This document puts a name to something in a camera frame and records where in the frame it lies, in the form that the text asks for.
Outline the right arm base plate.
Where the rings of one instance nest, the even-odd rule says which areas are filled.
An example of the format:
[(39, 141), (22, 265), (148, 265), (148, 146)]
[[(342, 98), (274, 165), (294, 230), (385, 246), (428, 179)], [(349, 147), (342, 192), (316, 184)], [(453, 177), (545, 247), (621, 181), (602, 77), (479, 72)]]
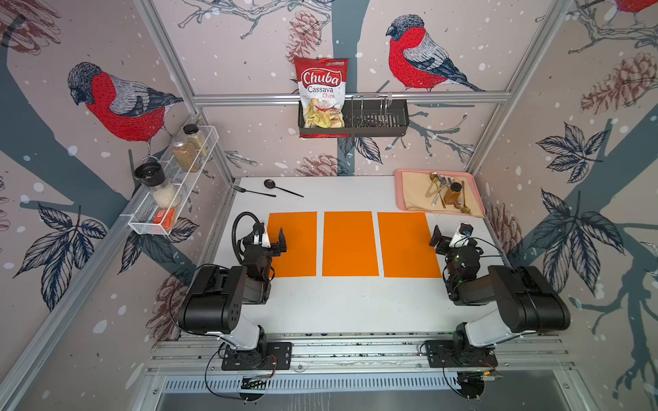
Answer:
[(495, 351), (466, 344), (457, 348), (451, 340), (428, 340), (421, 352), (427, 357), (430, 368), (497, 368)]

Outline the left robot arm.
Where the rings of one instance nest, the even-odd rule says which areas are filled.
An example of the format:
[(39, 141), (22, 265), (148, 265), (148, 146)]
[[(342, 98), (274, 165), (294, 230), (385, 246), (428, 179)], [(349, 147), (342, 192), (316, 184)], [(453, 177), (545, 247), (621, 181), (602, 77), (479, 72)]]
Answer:
[(282, 229), (276, 242), (265, 244), (266, 237), (264, 229), (255, 228), (240, 240), (233, 238), (237, 265), (206, 265), (199, 270), (178, 314), (183, 331), (219, 337), (236, 354), (266, 355), (264, 329), (242, 316), (244, 303), (267, 303), (275, 276), (272, 260), (287, 251)]

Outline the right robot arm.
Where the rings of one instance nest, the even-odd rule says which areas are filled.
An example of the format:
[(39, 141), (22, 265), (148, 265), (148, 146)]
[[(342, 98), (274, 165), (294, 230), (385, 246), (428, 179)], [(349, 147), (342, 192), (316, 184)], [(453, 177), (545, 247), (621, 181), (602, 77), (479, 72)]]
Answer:
[(455, 305), (496, 304), (495, 311), (457, 327), (455, 349), (483, 350), (529, 333), (568, 329), (571, 314), (567, 306), (536, 267), (490, 265), (486, 275), (478, 275), (484, 252), (472, 232), (471, 225), (461, 224), (455, 235), (448, 237), (434, 227), (429, 242), (435, 253), (445, 258), (444, 284)]

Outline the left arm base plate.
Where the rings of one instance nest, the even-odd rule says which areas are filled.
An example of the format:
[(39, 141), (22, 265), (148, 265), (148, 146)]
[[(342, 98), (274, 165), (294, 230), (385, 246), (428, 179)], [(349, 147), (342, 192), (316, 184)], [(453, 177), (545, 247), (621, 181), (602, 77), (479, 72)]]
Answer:
[(267, 342), (253, 350), (226, 349), (222, 354), (223, 371), (279, 371), (289, 370), (293, 344)]

